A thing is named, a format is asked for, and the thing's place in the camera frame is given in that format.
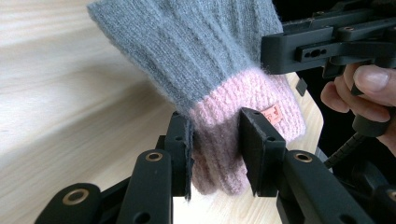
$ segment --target knitted glove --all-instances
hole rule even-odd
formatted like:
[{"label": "knitted glove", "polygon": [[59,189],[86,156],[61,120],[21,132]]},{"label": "knitted glove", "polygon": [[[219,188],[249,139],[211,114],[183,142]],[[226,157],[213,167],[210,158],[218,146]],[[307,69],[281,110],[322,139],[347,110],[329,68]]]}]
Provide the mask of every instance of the knitted glove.
[{"label": "knitted glove", "polygon": [[[289,89],[279,90],[201,8],[104,0],[90,4],[89,11],[112,43],[192,120],[199,146],[192,152],[195,187],[203,194],[241,193],[248,180],[237,152],[238,112],[242,106],[264,110],[279,104]],[[281,130],[302,128],[293,121],[294,110],[280,109]]]}]

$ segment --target screw hole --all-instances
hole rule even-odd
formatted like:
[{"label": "screw hole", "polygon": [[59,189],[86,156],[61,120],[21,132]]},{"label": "screw hole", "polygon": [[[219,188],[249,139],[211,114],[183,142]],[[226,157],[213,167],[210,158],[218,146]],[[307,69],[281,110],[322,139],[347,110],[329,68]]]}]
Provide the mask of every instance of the screw hole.
[{"label": "screw hole", "polygon": [[320,49],[315,49],[314,51],[311,52],[311,57],[316,58],[320,56]]},{"label": "screw hole", "polygon": [[304,154],[304,153],[296,153],[296,154],[294,154],[294,158],[297,161],[303,161],[303,162],[311,162],[312,161],[312,158],[309,155]]},{"label": "screw hole", "polygon": [[351,217],[351,216],[349,216],[349,215],[341,215],[341,216],[340,216],[340,220],[341,220],[343,223],[346,223],[346,224],[356,224],[355,218],[353,218],[353,217]]},{"label": "screw hole", "polygon": [[163,154],[158,152],[152,152],[146,156],[147,161],[160,161],[162,158],[163,158]]},{"label": "screw hole", "polygon": [[150,220],[149,213],[138,213],[134,216],[134,223],[136,224],[144,224],[148,223]]},{"label": "screw hole", "polygon": [[62,202],[66,205],[75,205],[82,203],[88,197],[90,192],[87,189],[74,189],[64,195]]}]

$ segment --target human hand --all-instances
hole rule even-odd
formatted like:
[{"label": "human hand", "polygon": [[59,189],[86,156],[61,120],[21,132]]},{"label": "human hand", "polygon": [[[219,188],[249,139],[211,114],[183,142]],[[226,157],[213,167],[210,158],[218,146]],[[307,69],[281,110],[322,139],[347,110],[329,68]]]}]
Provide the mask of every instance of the human hand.
[{"label": "human hand", "polygon": [[[353,83],[364,95],[351,94]],[[386,122],[390,119],[386,106],[396,106],[396,70],[350,64],[342,76],[327,83],[320,98],[335,111],[346,113],[350,109],[354,114],[367,119]],[[396,119],[391,121],[386,132],[377,139],[396,156]]]}]

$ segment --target small label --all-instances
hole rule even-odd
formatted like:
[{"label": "small label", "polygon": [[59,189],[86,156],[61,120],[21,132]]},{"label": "small label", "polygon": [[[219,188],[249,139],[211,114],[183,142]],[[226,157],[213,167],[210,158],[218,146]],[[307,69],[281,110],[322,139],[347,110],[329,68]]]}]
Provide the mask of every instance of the small label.
[{"label": "small label", "polygon": [[262,114],[268,119],[268,121],[270,121],[272,125],[278,124],[283,119],[282,112],[280,111],[278,104],[263,110]]}]

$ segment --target wooden table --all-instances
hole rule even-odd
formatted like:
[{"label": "wooden table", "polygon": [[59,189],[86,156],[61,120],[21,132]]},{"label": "wooden table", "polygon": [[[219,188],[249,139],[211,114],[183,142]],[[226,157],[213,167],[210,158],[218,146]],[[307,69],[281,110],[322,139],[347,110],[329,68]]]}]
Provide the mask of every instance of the wooden table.
[{"label": "wooden table", "polygon": [[[33,223],[77,182],[107,189],[165,134],[172,105],[90,20],[88,1],[0,2],[0,223]],[[291,85],[298,78],[289,74]],[[298,96],[306,135],[288,149],[314,152],[323,124]],[[175,223],[279,223],[276,199],[175,198]]]}]

